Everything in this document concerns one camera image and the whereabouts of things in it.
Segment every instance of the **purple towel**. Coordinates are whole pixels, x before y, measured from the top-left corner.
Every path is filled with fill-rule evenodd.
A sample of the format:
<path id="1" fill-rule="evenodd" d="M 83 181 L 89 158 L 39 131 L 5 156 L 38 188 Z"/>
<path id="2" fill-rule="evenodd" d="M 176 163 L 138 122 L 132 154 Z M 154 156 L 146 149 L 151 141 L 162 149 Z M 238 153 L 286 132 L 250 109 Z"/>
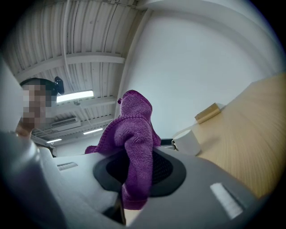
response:
<path id="1" fill-rule="evenodd" d="M 152 184 L 152 148 L 160 146 L 161 139 L 152 127 L 152 105 L 143 95 L 130 90 L 118 103 L 120 116 L 106 127 L 98 146 L 88 146 L 85 153 L 125 147 L 130 164 L 122 186 L 123 207 L 140 210 L 147 202 Z"/>

